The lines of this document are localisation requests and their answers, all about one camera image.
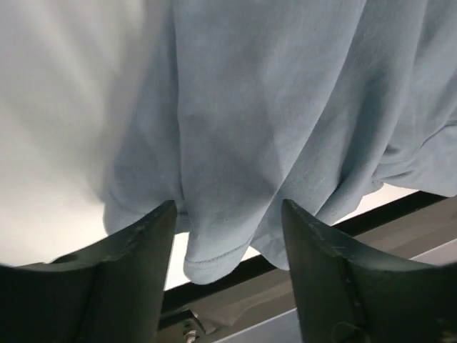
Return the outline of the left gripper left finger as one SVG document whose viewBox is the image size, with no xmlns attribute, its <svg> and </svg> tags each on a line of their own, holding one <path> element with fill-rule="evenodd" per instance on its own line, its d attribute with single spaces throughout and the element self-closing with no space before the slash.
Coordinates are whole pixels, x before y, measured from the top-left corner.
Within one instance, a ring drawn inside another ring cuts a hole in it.
<svg viewBox="0 0 457 343">
<path fill-rule="evenodd" d="M 167 201 L 51 263 L 2 266 L 1 340 L 154 342 L 175 222 Z"/>
</svg>

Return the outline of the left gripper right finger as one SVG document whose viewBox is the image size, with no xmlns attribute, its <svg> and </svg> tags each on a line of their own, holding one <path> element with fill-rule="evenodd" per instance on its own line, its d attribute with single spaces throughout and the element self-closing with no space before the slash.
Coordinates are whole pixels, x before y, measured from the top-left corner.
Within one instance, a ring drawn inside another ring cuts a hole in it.
<svg viewBox="0 0 457 343">
<path fill-rule="evenodd" d="M 454 342 L 456 265 L 369 247 L 296 202 L 281 218 L 305 342 Z"/>
</svg>

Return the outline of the grey-blue t-shirt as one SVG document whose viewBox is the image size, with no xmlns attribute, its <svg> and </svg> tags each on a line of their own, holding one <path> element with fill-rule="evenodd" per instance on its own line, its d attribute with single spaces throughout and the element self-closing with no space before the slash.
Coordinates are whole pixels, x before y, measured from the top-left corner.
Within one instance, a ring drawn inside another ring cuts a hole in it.
<svg viewBox="0 0 457 343">
<path fill-rule="evenodd" d="M 174 201 L 208 284 L 249 247 L 288 269 L 284 199 L 332 224 L 384 184 L 456 195 L 454 1 L 175 1 L 104 226 Z"/>
</svg>

